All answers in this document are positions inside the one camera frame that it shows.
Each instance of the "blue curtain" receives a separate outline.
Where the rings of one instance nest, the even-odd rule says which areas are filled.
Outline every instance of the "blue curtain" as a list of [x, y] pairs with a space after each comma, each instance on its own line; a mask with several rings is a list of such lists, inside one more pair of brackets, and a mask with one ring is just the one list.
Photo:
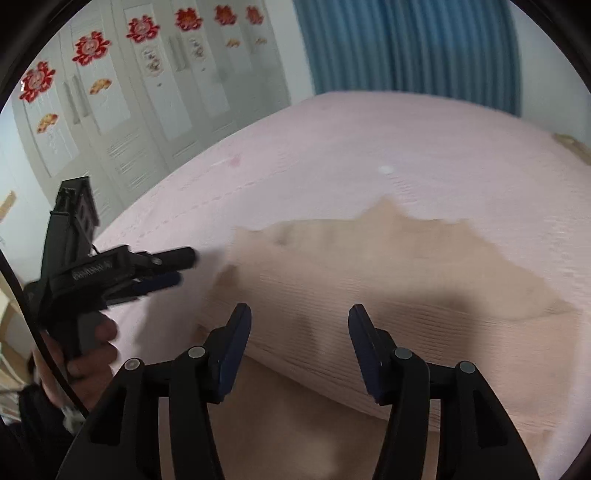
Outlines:
[[399, 90], [519, 115], [506, 0], [295, 0], [316, 93]]

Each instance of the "red decoration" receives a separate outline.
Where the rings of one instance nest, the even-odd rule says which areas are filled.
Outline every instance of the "red decoration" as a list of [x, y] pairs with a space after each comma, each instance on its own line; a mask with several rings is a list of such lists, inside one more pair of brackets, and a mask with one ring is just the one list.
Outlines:
[[187, 8], [186, 10], [179, 8], [175, 25], [184, 32], [199, 30], [201, 25], [203, 25], [203, 18], [197, 15], [194, 8]]
[[265, 17], [258, 11], [258, 7], [253, 7], [251, 5], [246, 7], [246, 18], [251, 25], [262, 25], [262, 21]]
[[40, 61], [37, 68], [29, 70], [21, 80], [22, 94], [19, 98], [31, 103], [40, 93], [49, 90], [55, 73], [46, 61]]
[[232, 7], [226, 5], [225, 7], [218, 5], [216, 7], [215, 21], [220, 25], [233, 25], [236, 23], [236, 15], [232, 13]]
[[103, 38], [103, 32], [94, 31], [90, 37], [81, 37], [76, 43], [76, 57], [72, 61], [80, 65], [88, 65], [94, 59], [100, 59], [107, 55], [107, 47], [111, 45], [109, 40]]
[[142, 43], [144, 40], [152, 40], [158, 36], [160, 25], [155, 25], [152, 17], [143, 15], [141, 19], [132, 18], [129, 22], [129, 33], [127, 38], [131, 38], [136, 43]]

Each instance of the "white wardrobe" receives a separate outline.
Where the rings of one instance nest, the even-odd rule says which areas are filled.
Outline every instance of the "white wardrobe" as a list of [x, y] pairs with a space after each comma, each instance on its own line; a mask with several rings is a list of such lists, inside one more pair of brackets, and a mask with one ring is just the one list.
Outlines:
[[92, 0], [13, 94], [50, 203], [89, 175], [102, 227], [199, 152], [289, 104], [264, 4]]

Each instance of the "finger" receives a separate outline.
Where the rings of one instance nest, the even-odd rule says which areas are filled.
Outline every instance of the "finger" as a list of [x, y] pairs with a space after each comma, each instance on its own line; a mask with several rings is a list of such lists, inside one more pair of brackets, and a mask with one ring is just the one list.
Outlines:
[[[43, 338], [43, 341], [45, 342], [45, 345], [49, 350], [49, 354], [53, 358], [53, 361], [58, 367], [62, 366], [64, 364], [64, 354], [61, 351], [60, 344], [51, 338], [47, 332], [41, 332], [41, 338]], [[35, 364], [37, 368], [39, 368], [41, 364], [47, 367], [47, 364], [41, 356], [41, 352], [38, 348], [35, 348], [33, 353], [35, 354], [35, 352], [37, 353], [37, 356], [35, 357]]]
[[97, 371], [104, 370], [117, 360], [119, 351], [111, 344], [101, 345], [89, 353], [72, 360], [68, 364], [68, 371], [74, 377], [86, 377]]
[[[45, 332], [41, 333], [41, 337], [43, 338], [51, 357], [54, 359], [54, 362], [58, 367], [62, 366], [64, 363], [64, 356], [59, 344]], [[43, 390], [45, 391], [47, 398], [56, 407], [61, 408], [64, 402], [57, 381], [53, 377], [49, 366], [41, 356], [41, 352], [38, 348], [33, 350], [33, 360], [35, 360], [37, 372], [39, 373], [39, 378], [41, 379], [41, 384], [43, 385]]]
[[72, 389], [86, 408], [90, 410], [99, 401], [111, 380], [113, 380], [113, 372], [107, 367], [89, 377], [78, 380], [72, 385]]
[[97, 325], [95, 329], [95, 338], [100, 343], [110, 342], [117, 338], [118, 332], [117, 324], [109, 317], [105, 316], [102, 323]]

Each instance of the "pink bedspread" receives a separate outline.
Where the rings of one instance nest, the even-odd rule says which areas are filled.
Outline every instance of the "pink bedspread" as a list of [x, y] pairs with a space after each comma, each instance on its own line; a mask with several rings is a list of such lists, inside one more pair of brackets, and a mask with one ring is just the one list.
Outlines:
[[[403, 93], [330, 93], [201, 153], [101, 234], [99, 248], [202, 253], [180, 288], [110, 312], [122, 359], [155, 362], [188, 347], [234, 227], [352, 218], [385, 194], [418, 218], [470, 219], [509, 260], [591, 312], [591, 167], [505, 113]], [[591, 431], [589, 340], [585, 331], [571, 415], [543, 478], [557, 478]]]

